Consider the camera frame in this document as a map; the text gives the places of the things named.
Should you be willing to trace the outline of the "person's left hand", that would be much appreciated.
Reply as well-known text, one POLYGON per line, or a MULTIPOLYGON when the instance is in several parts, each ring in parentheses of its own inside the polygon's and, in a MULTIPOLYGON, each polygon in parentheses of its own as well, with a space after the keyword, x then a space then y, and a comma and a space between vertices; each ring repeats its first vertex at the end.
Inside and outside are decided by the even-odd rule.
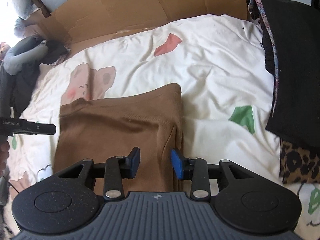
POLYGON ((7 159, 9 157, 10 144, 8 141, 1 144, 0 148, 0 176, 3 176, 7 167, 7 159))

